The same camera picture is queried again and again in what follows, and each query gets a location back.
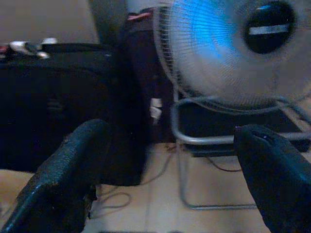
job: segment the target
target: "black suitcase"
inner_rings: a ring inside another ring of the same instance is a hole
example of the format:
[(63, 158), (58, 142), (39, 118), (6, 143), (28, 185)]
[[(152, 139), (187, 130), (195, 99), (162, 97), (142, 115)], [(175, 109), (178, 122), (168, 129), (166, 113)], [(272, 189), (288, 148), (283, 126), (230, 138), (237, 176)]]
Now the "black suitcase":
[(117, 52), (89, 44), (43, 51), (50, 58), (18, 55), (0, 63), (0, 168), (35, 172), (66, 135), (100, 118), (113, 131), (102, 182), (138, 184), (146, 149), (141, 97), (120, 72)]
[(154, 143), (170, 143), (173, 85), (157, 56), (153, 33), (153, 8), (130, 13), (121, 33), (121, 49), (139, 84), (147, 117), (149, 137)]

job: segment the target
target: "tiled floor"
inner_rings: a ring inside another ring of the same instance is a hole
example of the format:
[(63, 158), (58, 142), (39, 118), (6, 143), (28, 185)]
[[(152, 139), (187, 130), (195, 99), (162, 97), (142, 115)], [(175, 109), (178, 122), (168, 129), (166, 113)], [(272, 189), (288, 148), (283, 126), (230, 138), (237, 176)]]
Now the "tiled floor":
[[(170, 153), (164, 145), (156, 145), (150, 152), (149, 167), (144, 180), (159, 173)], [(188, 200), (193, 204), (252, 203), (241, 172), (219, 171), (204, 158), (189, 159)], [(214, 158), (220, 166), (236, 169), (236, 157)], [(138, 187), (121, 187), (117, 192), (132, 196), (129, 206), (116, 211), (104, 209), (107, 205), (119, 205), (126, 197), (115, 197), (108, 203), (94, 203), (94, 219), (87, 222), (84, 233), (100, 231), (149, 231), (167, 233), (268, 233), (258, 210), (193, 211), (183, 206), (178, 196), (178, 173), (176, 156), (171, 160), (165, 174), (154, 182)], [(103, 185), (104, 192), (111, 187)]]

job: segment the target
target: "fan stand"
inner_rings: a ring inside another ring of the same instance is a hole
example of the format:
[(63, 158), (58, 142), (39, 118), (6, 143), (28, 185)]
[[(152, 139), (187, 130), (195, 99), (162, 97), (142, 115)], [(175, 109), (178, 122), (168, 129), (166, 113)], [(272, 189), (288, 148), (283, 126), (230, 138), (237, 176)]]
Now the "fan stand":
[[(176, 155), (178, 162), (178, 175), (179, 175), (179, 196), (183, 204), (192, 210), (244, 210), (244, 209), (256, 209), (255, 204), (223, 204), (223, 205), (195, 205), (187, 201), (186, 188), (187, 188), (187, 162), (183, 164), (181, 158), (181, 145), (222, 145), (222, 144), (233, 144), (234, 136), (210, 136), (210, 137), (192, 137), (185, 135), (179, 129), (179, 113), (178, 108), (186, 103), (192, 103), (190, 99), (179, 99), (178, 88), (174, 87), (174, 106), (172, 107), (172, 131), (176, 137)], [(302, 117), (309, 125), (311, 125), (311, 119), (305, 113), (303, 109), (296, 105), (290, 106), (299, 116)], [(311, 138), (311, 131), (309, 132), (291, 132), (291, 133), (280, 133), (283, 137), (289, 140), (303, 140)]]

